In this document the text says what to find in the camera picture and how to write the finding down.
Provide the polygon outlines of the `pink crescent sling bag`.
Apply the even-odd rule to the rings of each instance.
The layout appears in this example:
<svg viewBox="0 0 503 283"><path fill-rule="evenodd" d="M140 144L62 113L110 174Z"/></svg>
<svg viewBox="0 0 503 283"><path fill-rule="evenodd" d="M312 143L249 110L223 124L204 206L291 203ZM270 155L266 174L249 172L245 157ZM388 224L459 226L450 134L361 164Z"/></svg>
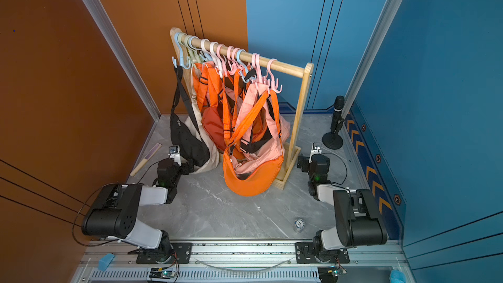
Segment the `pink crescent sling bag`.
<svg viewBox="0 0 503 283"><path fill-rule="evenodd" d="M250 85L232 137L231 162L237 178L248 180L267 162L283 159L289 135L290 123L279 113L275 91L262 83Z"/></svg>

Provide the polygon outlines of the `orange crescent sling bag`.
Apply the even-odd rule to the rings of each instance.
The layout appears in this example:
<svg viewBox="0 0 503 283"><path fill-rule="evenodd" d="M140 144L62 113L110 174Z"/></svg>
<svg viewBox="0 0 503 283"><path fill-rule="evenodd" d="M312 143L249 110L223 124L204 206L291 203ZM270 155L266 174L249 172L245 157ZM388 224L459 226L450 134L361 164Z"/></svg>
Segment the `orange crescent sling bag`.
<svg viewBox="0 0 503 283"><path fill-rule="evenodd" d="M232 137L229 140L223 154L223 173L227 187L237 195L252 197L260 195L271 187L278 173L280 172L284 158L267 162L264 167L256 170L248 180L240 181L234 172L231 162Z"/></svg>

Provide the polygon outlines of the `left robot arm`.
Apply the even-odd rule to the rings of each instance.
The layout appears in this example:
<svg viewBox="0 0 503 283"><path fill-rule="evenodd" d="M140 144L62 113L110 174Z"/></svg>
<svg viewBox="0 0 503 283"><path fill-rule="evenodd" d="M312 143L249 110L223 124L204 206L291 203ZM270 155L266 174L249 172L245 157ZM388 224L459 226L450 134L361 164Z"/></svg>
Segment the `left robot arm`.
<svg viewBox="0 0 503 283"><path fill-rule="evenodd" d="M180 178L192 172L192 160L178 163L168 158L158 163L158 177L152 186L142 183L103 186L81 223L82 234L135 246L137 249L131 254L138 256L138 263L187 263L191 245L172 245L168 233L140 221L138 211L142 206L172 203Z"/></svg>

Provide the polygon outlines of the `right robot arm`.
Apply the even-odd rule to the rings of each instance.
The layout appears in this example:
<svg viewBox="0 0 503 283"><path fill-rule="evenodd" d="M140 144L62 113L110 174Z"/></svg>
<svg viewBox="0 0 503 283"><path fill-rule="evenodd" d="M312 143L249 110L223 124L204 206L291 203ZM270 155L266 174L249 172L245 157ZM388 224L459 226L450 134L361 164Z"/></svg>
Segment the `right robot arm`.
<svg viewBox="0 0 503 283"><path fill-rule="evenodd" d="M318 231L313 242L301 248L301 262L348 263L349 248L387 243L386 225L370 190L349 189L329 181L330 159L323 154L300 155L297 167L309 175L310 196L332 205L335 214L335 226Z"/></svg>

